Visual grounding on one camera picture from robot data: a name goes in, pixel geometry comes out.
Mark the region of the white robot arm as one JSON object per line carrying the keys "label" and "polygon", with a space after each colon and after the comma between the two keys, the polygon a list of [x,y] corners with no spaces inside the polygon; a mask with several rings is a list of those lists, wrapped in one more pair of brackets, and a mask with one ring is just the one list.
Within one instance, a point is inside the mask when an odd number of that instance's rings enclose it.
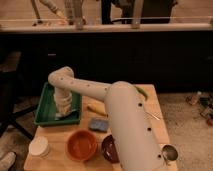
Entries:
{"label": "white robot arm", "polygon": [[111,134],[123,171],[168,171],[137,89],[130,83],[113,84],[77,79],[69,67],[48,76],[59,97],[73,91],[104,103]]}

